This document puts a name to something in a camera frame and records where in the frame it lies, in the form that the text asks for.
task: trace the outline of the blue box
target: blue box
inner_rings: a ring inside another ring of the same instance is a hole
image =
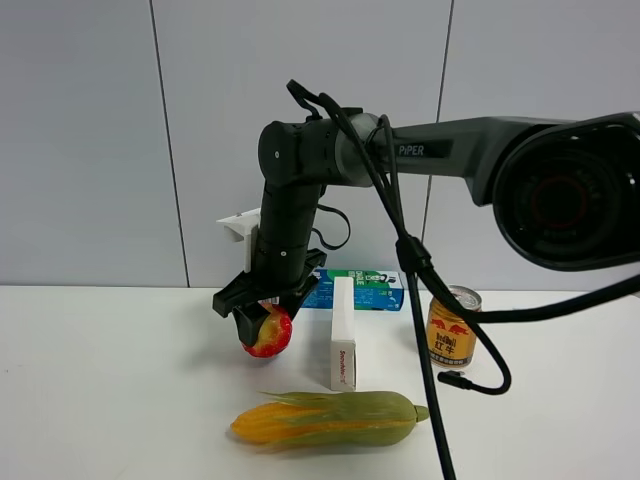
[[[333,279],[336,277],[353,277],[356,310],[397,312],[402,308],[404,287],[398,272],[317,268],[313,275],[319,283],[302,304],[303,308],[333,308]]]

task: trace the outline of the box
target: box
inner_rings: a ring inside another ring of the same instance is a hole
[[[305,300],[303,308],[331,308],[333,306],[334,281],[340,277],[351,277],[354,280],[356,310],[390,310],[395,312],[402,308],[404,287],[397,272],[317,268],[313,275],[318,278],[319,283]]]
[[[331,319],[331,390],[356,389],[356,337],[353,308],[353,278],[337,277],[334,282]]]

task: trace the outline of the plastic fruit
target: plastic fruit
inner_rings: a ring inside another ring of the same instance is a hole
[[[273,403],[243,413],[231,430],[265,447],[386,446],[407,437],[429,417],[426,407],[395,392],[291,392],[271,397]]]
[[[287,348],[291,340],[292,325],[291,317],[282,307],[270,303],[262,306],[270,313],[260,327],[258,341],[253,347],[245,344],[242,347],[254,357],[268,358]]]

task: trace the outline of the can lid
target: can lid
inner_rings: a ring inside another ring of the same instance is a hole
[[[456,297],[460,305],[467,310],[478,310],[482,304],[482,299],[477,292],[474,292],[470,288],[461,287],[460,285],[450,285],[449,290]]]

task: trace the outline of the toy apple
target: toy apple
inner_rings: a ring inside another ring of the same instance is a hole
[[[258,341],[253,347],[242,347],[254,357],[268,358],[277,355],[287,348],[291,340],[291,317],[282,307],[265,303],[262,305],[268,310],[269,316],[265,319],[258,332]]]

